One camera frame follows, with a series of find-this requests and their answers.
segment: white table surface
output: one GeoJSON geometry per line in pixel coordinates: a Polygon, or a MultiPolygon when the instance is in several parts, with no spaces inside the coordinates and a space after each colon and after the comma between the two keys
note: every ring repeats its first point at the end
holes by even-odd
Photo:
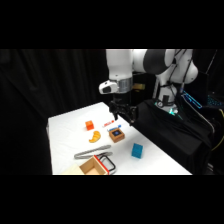
{"type": "Polygon", "coordinates": [[[86,161],[74,160],[75,154],[111,145],[110,149],[104,151],[113,152],[109,158],[117,167],[116,175],[191,175],[135,128],[130,127],[123,118],[119,117],[114,124],[102,127],[112,120],[114,117],[104,103],[50,118],[49,139],[53,174],[59,175],[70,166],[80,166],[86,161]],[[85,122],[90,120],[93,121],[95,129],[87,131],[85,122]],[[125,139],[114,143],[107,129],[118,125],[122,125],[121,130],[125,134],[125,139]],[[89,143],[96,130],[101,133],[101,139],[96,143],[89,143]],[[134,143],[144,147],[142,159],[131,156],[134,143]]]}

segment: black curtain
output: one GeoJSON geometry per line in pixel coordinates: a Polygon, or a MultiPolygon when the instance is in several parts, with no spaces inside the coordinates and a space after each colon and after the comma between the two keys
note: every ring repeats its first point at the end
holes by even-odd
{"type": "Polygon", "coordinates": [[[1,174],[51,174],[48,118],[111,96],[105,50],[0,50],[1,174]]]}
{"type": "Polygon", "coordinates": [[[224,96],[224,49],[195,49],[194,63],[209,74],[209,91],[224,96]]]}
{"type": "Polygon", "coordinates": [[[42,119],[110,98],[99,93],[108,80],[105,50],[0,50],[0,74],[26,98],[42,119]]]}

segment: blue cube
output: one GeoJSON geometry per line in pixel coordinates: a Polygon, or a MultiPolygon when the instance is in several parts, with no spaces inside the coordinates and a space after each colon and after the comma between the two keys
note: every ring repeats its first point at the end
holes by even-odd
{"type": "Polygon", "coordinates": [[[142,151],[143,151],[143,146],[134,144],[133,150],[132,150],[132,156],[136,157],[138,159],[142,158],[142,151]]]}

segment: small cardboard box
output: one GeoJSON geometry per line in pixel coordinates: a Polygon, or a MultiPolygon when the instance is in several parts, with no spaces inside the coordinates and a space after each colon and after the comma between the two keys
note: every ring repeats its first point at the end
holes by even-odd
{"type": "Polygon", "coordinates": [[[125,138],[124,133],[119,128],[110,131],[109,135],[114,143],[117,143],[125,138]]]}
{"type": "Polygon", "coordinates": [[[109,175],[109,171],[96,156],[93,156],[80,167],[74,165],[61,175],[109,175]]]}

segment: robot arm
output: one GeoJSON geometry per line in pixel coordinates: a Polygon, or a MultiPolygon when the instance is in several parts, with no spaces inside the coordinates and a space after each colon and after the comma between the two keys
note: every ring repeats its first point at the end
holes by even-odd
{"type": "Polygon", "coordinates": [[[111,49],[106,50],[110,80],[100,85],[101,94],[114,94],[110,112],[128,117],[130,123],[138,117],[138,108],[131,107],[132,72],[156,75],[160,94],[156,106],[164,111],[176,111],[176,88],[172,83],[193,82],[198,74],[192,61],[193,49],[111,49]]]}

